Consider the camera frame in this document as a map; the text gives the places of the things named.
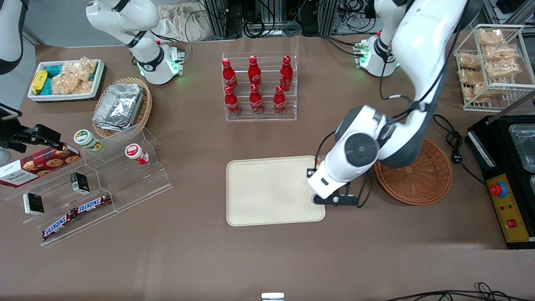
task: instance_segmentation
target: yellow control panel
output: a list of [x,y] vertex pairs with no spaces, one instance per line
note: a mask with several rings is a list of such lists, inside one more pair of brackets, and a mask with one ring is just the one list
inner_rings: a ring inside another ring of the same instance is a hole
[[508,243],[528,242],[529,235],[522,216],[518,211],[515,197],[505,174],[487,180],[492,203]]

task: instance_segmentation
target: brown wicker basket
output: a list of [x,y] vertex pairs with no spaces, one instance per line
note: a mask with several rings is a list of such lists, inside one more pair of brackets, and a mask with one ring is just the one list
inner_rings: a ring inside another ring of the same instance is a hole
[[[150,110],[152,109],[152,96],[150,95],[149,87],[147,87],[147,84],[145,84],[142,80],[137,78],[123,78],[119,79],[118,81],[112,83],[113,84],[136,84],[139,85],[144,89],[144,95],[141,99],[142,103],[139,106],[139,110],[137,111],[137,115],[134,121],[134,124],[141,123],[142,126],[145,126],[147,124],[147,121],[149,120]],[[100,106],[102,99],[104,98],[104,95],[108,91],[108,89],[111,87],[108,86],[104,92],[102,92],[101,97],[98,99],[97,105],[95,106],[95,112],[98,110],[98,107]],[[101,129],[100,127],[96,126],[96,124],[93,123],[93,128],[95,129],[95,132],[102,138],[109,137],[118,131],[112,131],[112,130],[105,130]]]
[[429,138],[424,138],[420,154],[411,165],[390,169],[377,161],[375,172],[381,186],[394,199],[417,206],[440,201],[453,181],[449,158]]

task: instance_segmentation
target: aluminum foil container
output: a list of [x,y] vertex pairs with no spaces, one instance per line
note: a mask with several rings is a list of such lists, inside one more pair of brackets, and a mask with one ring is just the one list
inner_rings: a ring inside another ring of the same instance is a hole
[[112,85],[93,116],[100,128],[120,131],[131,126],[143,98],[143,88],[136,84]]

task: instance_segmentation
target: red switch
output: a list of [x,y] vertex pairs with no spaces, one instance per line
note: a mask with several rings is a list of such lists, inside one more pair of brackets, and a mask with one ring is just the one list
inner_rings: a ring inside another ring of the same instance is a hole
[[516,222],[515,222],[515,220],[507,220],[507,226],[508,226],[509,228],[516,227]]
[[499,196],[503,193],[503,188],[500,184],[492,184],[491,185],[491,194],[495,196]]

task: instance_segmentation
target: table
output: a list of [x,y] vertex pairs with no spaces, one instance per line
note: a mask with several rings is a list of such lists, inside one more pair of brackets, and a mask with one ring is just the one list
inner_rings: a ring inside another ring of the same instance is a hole
[[[225,121],[221,53],[281,49],[299,52],[297,121]],[[104,87],[140,77],[126,47],[44,46],[36,52],[37,62],[81,56],[103,60],[108,67]],[[454,71],[454,62],[449,67]],[[19,208],[1,202],[1,296],[258,300],[261,292],[281,291],[287,300],[382,300],[430,290],[470,290],[474,282],[484,281],[495,290],[534,299],[535,252],[504,250],[486,189],[458,165],[453,166],[452,189],[431,206],[404,206],[376,184],[362,209],[327,207],[320,222],[227,224],[229,161],[311,155],[350,108],[369,104],[389,115],[407,108],[404,100],[380,100],[378,83],[320,38],[194,44],[183,76],[163,86],[149,85],[154,107],[147,128],[158,139],[157,154],[174,188],[49,248],[39,247],[34,227],[21,224],[15,214]],[[413,95],[398,69],[384,79],[384,94],[399,93]],[[45,124],[71,143],[76,130],[91,129],[94,105],[24,99],[21,122]],[[462,110],[455,72],[449,74],[437,113],[463,135],[485,115]],[[426,135],[449,154],[442,129],[432,124]],[[324,153],[332,145],[329,140]],[[469,150],[461,151],[468,168],[479,174]]]

